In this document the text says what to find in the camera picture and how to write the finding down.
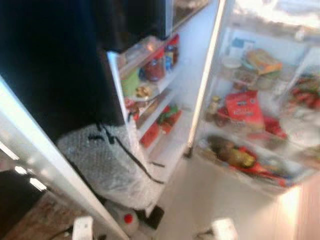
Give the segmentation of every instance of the food package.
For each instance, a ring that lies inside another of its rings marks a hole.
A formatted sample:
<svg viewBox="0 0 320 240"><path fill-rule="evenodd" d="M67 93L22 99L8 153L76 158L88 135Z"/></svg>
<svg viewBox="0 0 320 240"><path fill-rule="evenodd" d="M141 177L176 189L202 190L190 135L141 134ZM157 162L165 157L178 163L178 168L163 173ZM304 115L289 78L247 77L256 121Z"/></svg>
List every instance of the food package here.
<svg viewBox="0 0 320 240"><path fill-rule="evenodd" d="M121 80L121 87L125 97L132 96L136 93L136 88L139 86L140 79L138 70L133 70L125 79Z"/></svg>
<svg viewBox="0 0 320 240"><path fill-rule="evenodd" d="M303 74L291 90L291 102L319 111L320 77L312 74Z"/></svg>
<svg viewBox="0 0 320 240"><path fill-rule="evenodd" d="M283 131L277 119L271 116L264 116L263 118L264 118L265 130L268 133L274 134L282 139L287 138L287 134Z"/></svg>
<svg viewBox="0 0 320 240"><path fill-rule="evenodd" d="M259 75L268 74L282 69L282 63L270 56L263 49L251 50L246 54L247 61L257 70Z"/></svg>
<svg viewBox="0 0 320 240"><path fill-rule="evenodd" d="M159 135L159 125L154 122L140 140L144 148L148 148Z"/></svg>
<svg viewBox="0 0 320 240"><path fill-rule="evenodd" d="M158 124L161 126L162 131L166 134L170 133L175 123L178 121L182 111L176 105L167 106L158 118Z"/></svg>
<svg viewBox="0 0 320 240"><path fill-rule="evenodd" d="M231 119L245 122L254 129L264 129L264 116L257 99L257 91L229 94L225 98L225 105Z"/></svg>

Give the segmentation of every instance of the white plastic bottle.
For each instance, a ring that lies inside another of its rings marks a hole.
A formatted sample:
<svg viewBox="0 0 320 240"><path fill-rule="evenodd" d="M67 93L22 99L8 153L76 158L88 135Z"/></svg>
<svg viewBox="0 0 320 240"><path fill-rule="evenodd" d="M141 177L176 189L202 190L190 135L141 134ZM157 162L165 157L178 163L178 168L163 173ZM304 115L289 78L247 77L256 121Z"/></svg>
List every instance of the white plastic bottle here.
<svg viewBox="0 0 320 240"><path fill-rule="evenodd" d="M104 206L129 237L138 230L139 219L134 210L111 201Z"/></svg>

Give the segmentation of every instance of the plastic bag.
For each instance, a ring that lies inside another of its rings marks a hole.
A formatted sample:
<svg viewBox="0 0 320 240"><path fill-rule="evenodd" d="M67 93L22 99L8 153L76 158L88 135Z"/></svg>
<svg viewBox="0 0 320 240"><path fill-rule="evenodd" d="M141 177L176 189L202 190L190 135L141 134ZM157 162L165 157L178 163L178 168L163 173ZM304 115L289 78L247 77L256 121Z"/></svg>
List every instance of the plastic bag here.
<svg viewBox="0 0 320 240"><path fill-rule="evenodd" d="M106 129L130 149L125 126L106 126ZM97 194L128 208L145 209L152 202L152 190L157 183L117 141L111 144L109 137L93 124L63 136L57 146Z"/></svg>

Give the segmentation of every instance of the red bottle cap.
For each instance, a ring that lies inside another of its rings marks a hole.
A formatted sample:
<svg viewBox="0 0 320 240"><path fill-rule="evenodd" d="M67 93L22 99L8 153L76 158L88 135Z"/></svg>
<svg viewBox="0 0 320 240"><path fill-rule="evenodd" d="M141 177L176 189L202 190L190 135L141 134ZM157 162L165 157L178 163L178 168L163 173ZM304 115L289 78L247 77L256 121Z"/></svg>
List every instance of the red bottle cap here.
<svg viewBox="0 0 320 240"><path fill-rule="evenodd" d="M134 217L132 216L132 214L128 213L128 214L124 215L123 219L126 224L131 224L132 221L134 220Z"/></svg>
<svg viewBox="0 0 320 240"><path fill-rule="evenodd" d="M178 34L175 35L169 42L169 45L177 45L179 43L179 39L180 39L179 35Z"/></svg>

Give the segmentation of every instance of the plastic container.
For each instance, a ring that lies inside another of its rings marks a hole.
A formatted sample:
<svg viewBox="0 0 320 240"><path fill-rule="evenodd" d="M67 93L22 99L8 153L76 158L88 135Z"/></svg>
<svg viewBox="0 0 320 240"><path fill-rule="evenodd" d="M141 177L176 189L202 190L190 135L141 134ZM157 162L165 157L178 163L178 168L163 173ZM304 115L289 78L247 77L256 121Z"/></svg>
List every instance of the plastic container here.
<svg viewBox="0 0 320 240"><path fill-rule="evenodd" d="M140 79L138 70L133 70L125 79L121 80L123 95L129 97L136 94L136 88L139 86Z"/></svg>
<svg viewBox="0 0 320 240"><path fill-rule="evenodd" d="M151 127L146 131L140 140L140 143L147 149L159 135L159 125L154 122Z"/></svg>
<svg viewBox="0 0 320 240"><path fill-rule="evenodd" d="M179 58L179 35L176 35L165 47L165 69L170 71L178 62Z"/></svg>
<svg viewBox="0 0 320 240"><path fill-rule="evenodd" d="M145 78L151 82L161 80L165 72L165 49L162 47L158 50L154 59L148 62L144 67Z"/></svg>
<svg viewBox="0 0 320 240"><path fill-rule="evenodd" d="M112 201L107 201L104 206L129 237L138 230L140 223L134 210Z"/></svg>

